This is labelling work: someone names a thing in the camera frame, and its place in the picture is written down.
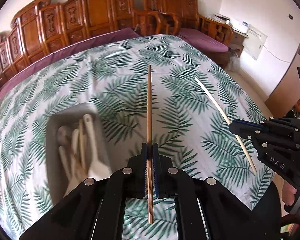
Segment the person's right hand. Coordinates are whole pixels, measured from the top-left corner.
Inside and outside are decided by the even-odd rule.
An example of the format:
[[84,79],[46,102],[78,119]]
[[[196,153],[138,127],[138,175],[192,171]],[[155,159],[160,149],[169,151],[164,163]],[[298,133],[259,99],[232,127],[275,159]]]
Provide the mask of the person's right hand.
[[292,206],[295,201],[297,189],[292,187],[288,182],[284,181],[282,188],[282,200],[287,206]]

